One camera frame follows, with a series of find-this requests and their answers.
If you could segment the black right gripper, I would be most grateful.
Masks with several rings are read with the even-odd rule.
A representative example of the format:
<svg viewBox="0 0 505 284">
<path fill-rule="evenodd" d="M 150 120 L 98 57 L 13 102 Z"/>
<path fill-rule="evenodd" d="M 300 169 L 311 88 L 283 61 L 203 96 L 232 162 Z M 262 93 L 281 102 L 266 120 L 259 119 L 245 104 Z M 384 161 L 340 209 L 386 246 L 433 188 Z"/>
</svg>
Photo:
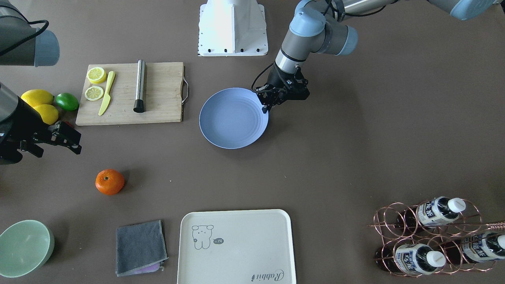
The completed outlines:
<svg viewBox="0 0 505 284">
<path fill-rule="evenodd" d="M 23 152 L 42 157 L 44 150 L 39 144 L 67 147 L 76 155 L 82 151 L 79 131 L 63 121 L 45 124 L 40 114 L 27 103 L 18 103 L 13 113 L 1 121 L 0 132 L 2 165 L 20 162 Z"/>
</svg>

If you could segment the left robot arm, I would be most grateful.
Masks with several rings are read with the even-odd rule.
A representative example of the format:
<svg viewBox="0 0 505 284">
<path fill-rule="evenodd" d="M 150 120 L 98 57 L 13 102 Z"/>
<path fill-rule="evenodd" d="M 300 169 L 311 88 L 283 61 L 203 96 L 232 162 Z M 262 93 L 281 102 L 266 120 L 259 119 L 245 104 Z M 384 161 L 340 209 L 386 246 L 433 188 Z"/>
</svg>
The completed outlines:
<svg viewBox="0 0 505 284">
<path fill-rule="evenodd" d="M 256 80 L 254 110 L 360 118 L 360 99 L 391 102 L 482 88 L 504 101 L 504 1 L 462 21 L 432 0 L 301 0 Z"/>
</svg>

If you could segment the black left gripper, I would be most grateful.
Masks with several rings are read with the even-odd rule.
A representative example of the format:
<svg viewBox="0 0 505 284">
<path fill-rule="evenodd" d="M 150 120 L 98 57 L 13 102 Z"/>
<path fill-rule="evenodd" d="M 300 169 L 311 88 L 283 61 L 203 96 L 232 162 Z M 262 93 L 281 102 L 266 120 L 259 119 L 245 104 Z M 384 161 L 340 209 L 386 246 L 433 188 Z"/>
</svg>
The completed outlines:
<svg viewBox="0 0 505 284">
<path fill-rule="evenodd" d="M 267 83 L 256 88 L 262 112 L 267 114 L 270 108 L 283 104 L 287 100 L 305 100 L 310 95 L 308 80 L 301 72 L 301 66 L 295 65 L 294 74 L 284 72 L 277 65 L 270 70 Z"/>
</svg>

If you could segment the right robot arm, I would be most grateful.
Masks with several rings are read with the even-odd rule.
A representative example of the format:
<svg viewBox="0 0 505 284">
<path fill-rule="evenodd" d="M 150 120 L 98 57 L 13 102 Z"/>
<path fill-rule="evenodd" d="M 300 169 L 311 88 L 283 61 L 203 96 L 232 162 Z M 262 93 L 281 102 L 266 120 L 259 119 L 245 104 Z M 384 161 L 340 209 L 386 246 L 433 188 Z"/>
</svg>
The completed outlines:
<svg viewBox="0 0 505 284">
<path fill-rule="evenodd" d="M 54 66 L 60 56 L 55 34 L 47 20 L 29 21 L 8 0 L 2 0 L 0 63 L 2 66 Z M 43 156 L 40 144 L 66 147 L 81 153 L 81 133 L 63 121 L 45 123 L 41 115 L 3 83 L 0 95 L 1 164 L 16 164 L 23 152 Z"/>
</svg>

